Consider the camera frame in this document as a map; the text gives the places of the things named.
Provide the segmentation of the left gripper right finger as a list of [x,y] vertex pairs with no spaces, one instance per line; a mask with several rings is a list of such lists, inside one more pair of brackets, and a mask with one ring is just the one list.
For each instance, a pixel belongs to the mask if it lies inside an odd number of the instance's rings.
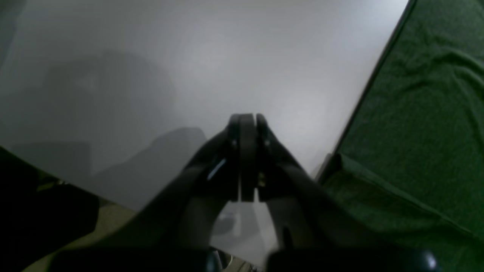
[[241,116],[242,200],[266,203],[280,249],[268,265],[434,265],[425,249],[386,241],[344,211],[301,168],[261,115]]

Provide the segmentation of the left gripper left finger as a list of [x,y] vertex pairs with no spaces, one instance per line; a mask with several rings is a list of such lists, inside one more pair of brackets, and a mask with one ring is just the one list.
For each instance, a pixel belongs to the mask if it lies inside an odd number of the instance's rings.
[[241,115],[229,118],[178,176],[128,224],[93,246],[63,251],[52,265],[218,265],[216,219],[238,196]]

